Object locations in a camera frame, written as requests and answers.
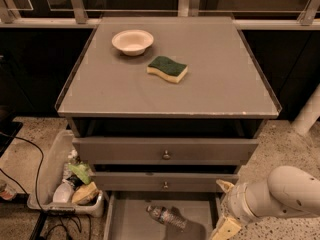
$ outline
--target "white bowl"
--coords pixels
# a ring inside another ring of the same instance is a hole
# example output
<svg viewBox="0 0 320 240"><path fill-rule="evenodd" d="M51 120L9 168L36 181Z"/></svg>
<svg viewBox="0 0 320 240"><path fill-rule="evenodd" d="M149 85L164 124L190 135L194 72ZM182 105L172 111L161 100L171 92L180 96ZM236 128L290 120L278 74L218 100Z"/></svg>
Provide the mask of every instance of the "white bowl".
<svg viewBox="0 0 320 240"><path fill-rule="evenodd" d="M128 56L138 56L152 45L153 36L143 30L126 30L112 38L112 44Z"/></svg>

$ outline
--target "green and yellow sponge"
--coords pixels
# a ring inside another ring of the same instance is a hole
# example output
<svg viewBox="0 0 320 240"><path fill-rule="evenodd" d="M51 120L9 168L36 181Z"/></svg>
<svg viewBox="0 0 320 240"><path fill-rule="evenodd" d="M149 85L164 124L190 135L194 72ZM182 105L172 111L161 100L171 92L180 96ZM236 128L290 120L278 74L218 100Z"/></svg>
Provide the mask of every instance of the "green and yellow sponge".
<svg viewBox="0 0 320 240"><path fill-rule="evenodd" d="M158 56L148 65L147 72L177 84L188 72L188 66L175 62L168 57Z"/></svg>

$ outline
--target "speckled floor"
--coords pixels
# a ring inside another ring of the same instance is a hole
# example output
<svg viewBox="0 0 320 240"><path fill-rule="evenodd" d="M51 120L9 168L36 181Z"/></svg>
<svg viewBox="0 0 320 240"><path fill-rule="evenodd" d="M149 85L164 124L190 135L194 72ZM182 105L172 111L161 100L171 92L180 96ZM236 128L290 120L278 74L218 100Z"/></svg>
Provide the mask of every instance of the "speckled floor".
<svg viewBox="0 0 320 240"><path fill-rule="evenodd" d="M67 123L60 118L16 118L24 123L18 136L38 144L46 154L56 136ZM320 179L320 123L317 122L306 136L300 136L288 121L269 121L259 136L259 147L246 166L239 172L240 182L258 181L279 165L293 165ZM0 167L31 192L34 189L36 168L40 161L37 149L20 140L14 140L0 158ZM19 187L0 174L12 186ZM38 212L24 204L0 203L0 239L29 239L38 218ZM64 219L74 239L89 239L89 219L80 216L82 232L74 221ZM59 224L58 218L49 218L42 235ZM103 239L105 216L92 218L91 239ZM242 229L233 240L298 240L319 239L320 219L265 218ZM48 239L65 239L62 228L56 228Z"/></svg>

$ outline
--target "white robot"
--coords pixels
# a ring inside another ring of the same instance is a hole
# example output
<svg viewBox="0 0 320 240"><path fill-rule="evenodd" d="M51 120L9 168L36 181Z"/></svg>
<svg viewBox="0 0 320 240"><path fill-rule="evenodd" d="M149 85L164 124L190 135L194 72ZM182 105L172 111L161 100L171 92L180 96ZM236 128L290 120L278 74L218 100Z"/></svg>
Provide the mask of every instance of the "white robot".
<svg viewBox="0 0 320 240"><path fill-rule="evenodd" d="M229 211L220 217L211 240L229 239L243 226L263 217L320 216L320 181L296 167L277 167L257 183L217 183L226 193Z"/></svg>

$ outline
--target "white pole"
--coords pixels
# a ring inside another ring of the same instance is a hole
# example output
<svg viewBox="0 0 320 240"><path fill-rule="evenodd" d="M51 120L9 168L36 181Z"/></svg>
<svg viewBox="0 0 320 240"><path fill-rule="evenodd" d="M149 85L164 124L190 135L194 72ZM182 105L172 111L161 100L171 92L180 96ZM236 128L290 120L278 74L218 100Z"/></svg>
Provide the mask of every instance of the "white pole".
<svg viewBox="0 0 320 240"><path fill-rule="evenodd" d="M297 133L305 135L320 117L320 84L292 123Z"/></svg>

